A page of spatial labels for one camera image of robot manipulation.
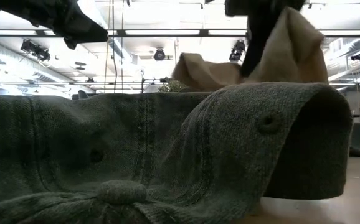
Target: wooden floor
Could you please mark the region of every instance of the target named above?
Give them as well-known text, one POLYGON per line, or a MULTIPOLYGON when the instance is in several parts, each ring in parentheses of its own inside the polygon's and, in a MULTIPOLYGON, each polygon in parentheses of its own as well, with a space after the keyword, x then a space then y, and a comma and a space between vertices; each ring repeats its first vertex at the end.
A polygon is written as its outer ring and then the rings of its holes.
POLYGON ((349 159, 344 195, 320 201, 263 198, 261 211, 237 224, 360 224, 360 158, 349 159))

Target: tan cloth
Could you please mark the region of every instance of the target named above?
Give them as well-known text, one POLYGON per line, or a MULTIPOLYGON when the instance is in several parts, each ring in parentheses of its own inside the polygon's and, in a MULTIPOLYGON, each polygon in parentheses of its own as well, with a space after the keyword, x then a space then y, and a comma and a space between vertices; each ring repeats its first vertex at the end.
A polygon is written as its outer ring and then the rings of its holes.
POLYGON ((248 78, 235 63, 206 62, 199 54, 183 53, 172 77, 187 86, 213 91, 245 82, 328 83, 324 36, 298 11, 285 8, 267 40, 262 59, 248 78))

